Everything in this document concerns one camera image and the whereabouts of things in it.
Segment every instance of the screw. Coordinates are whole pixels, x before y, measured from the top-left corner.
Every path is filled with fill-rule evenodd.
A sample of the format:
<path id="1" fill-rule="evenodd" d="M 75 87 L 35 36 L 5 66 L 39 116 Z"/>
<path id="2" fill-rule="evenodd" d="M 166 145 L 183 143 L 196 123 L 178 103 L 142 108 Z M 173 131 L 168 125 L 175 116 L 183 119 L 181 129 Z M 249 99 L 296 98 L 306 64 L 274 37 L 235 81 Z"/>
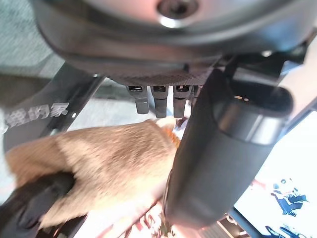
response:
<path id="1" fill-rule="evenodd" d="M 262 56 L 264 56 L 264 57 L 269 57 L 269 56 L 271 56 L 272 55 L 272 51 L 263 51 L 262 53 L 261 53 L 261 55 Z"/>

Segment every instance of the black metal bar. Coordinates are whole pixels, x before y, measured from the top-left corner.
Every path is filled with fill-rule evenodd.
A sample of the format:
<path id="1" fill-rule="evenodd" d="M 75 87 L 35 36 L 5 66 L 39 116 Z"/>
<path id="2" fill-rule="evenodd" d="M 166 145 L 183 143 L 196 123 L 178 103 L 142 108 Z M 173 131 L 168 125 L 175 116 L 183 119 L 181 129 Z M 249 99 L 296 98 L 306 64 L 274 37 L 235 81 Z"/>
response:
<path id="1" fill-rule="evenodd" d="M 65 63 L 40 92 L 6 112 L 4 150 L 50 135 L 53 129 L 67 130 L 102 81 Z"/>

